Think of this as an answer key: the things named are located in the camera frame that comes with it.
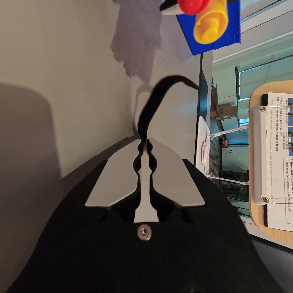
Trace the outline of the yellow marker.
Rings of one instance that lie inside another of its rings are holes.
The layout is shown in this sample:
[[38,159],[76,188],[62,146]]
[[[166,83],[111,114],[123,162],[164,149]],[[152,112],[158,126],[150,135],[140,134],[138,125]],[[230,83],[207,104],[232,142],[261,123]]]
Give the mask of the yellow marker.
[[194,39],[202,45],[211,44],[224,34],[228,23],[227,0],[210,0],[208,5],[196,15]]

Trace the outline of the cardboard box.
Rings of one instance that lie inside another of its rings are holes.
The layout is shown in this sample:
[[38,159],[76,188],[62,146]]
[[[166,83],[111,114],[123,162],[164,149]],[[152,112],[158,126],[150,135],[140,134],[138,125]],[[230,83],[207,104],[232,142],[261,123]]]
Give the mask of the cardboard box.
[[226,120],[232,119],[238,116],[238,106],[228,104],[218,104],[219,98],[217,93],[217,85],[214,86],[212,79],[212,89],[211,89],[211,104],[210,104],[210,118],[213,120]]

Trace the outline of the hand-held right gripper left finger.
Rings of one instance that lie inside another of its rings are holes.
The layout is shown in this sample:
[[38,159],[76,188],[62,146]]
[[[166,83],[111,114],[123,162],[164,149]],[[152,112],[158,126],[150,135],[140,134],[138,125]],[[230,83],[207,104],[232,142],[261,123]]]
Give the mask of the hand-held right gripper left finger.
[[144,143],[137,139],[115,152],[106,162],[85,206],[113,210],[123,222],[134,222],[141,202],[141,156]]

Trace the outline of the white plastic stand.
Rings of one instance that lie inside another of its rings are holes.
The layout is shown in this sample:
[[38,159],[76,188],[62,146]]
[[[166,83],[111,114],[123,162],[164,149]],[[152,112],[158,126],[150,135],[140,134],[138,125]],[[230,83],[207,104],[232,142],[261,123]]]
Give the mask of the white plastic stand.
[[238,132],[240,130],[246,130],[248,128],[249,125],[246,124],[230,130],[224,130],[218,133],[211,134],[210,129],[203,116],[199,116],[197,120],[195,167],[207,178],[221,180],[221,178],[209,174],[210,141],[221,135]]

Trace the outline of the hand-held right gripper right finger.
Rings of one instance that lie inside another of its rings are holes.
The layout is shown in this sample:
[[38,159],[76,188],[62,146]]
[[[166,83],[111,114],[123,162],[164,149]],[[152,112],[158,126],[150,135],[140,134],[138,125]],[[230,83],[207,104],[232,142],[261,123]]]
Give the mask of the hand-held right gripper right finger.
[[151,170],[150,203],[158,221],[166,222],[173,211],[204,206],[205,201],[183,159],[153,138],[146,145]]

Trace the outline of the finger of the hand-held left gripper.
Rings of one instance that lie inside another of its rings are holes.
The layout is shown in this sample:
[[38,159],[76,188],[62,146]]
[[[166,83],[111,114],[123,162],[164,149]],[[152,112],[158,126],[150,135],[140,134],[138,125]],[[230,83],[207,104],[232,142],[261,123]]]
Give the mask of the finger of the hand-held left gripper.
[[159,7],[162,15],[181,15],[183,11],[177,0],[165,0]]

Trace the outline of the blue plastic bin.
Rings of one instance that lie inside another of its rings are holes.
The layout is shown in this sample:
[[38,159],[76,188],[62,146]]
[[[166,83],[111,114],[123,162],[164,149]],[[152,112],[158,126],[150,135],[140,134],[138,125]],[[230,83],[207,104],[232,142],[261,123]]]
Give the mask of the blue plastic bin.
[[186,38],[192,55],[196,56],[211,50],[220,49],[235,43],[241,43],[241,8],[240,0],[229,0],[228,8],[228,27],[224,34],[215,42],[202,45],[196,42],[193,36],[193,30],[196,22],[196,16],[186,14],[177,15],[178,22]]

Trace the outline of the red cap marker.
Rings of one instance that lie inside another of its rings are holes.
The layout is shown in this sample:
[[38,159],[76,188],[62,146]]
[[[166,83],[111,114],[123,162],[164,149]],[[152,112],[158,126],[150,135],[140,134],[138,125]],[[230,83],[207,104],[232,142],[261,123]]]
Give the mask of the red cap marker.
[[178,6],[186,15],[196,15],[200,13],[208,4],[210,0],[178,0]]

